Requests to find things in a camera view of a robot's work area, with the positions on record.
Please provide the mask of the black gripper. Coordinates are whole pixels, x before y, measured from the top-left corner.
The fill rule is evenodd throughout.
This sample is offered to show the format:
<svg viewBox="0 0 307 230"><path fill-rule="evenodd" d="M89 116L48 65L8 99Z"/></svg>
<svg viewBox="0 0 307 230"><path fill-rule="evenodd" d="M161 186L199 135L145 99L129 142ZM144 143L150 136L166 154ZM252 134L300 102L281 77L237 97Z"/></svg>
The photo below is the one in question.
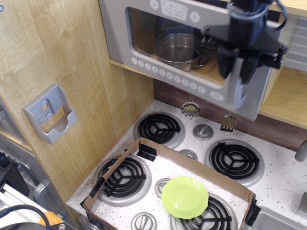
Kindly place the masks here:
<svg viewBox="0 0 307 230"><path fill-rule="evenodd" d="M236 58L244 58L240 77L242 84L248 84L257 66L279 69L287 48L273 37L273 33L285 27L286 19L276 28L267 25L267 14L257 19L232 16L227 25L211 25L202 28L202 46L217 52L220 74L226 79L231 73Z"/></svg>

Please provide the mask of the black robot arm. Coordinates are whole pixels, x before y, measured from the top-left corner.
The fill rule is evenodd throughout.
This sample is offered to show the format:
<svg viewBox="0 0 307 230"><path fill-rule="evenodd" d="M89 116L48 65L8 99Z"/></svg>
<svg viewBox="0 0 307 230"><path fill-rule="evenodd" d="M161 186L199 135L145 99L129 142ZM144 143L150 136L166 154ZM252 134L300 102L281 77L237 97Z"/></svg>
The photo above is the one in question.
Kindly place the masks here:
<svg viewBox="0 0 307 230"><path fill-rule="evenodd" d="M202 28L202 46L216 51L224 78L234 69L236 58L243 59L239 71L242 84L249 83L258 67L281 68L288 49L273 33L282 30L286 21L276 28L268 27L268 9L272 4L272 0L231 0L226 7L229 24Z"/></svg>

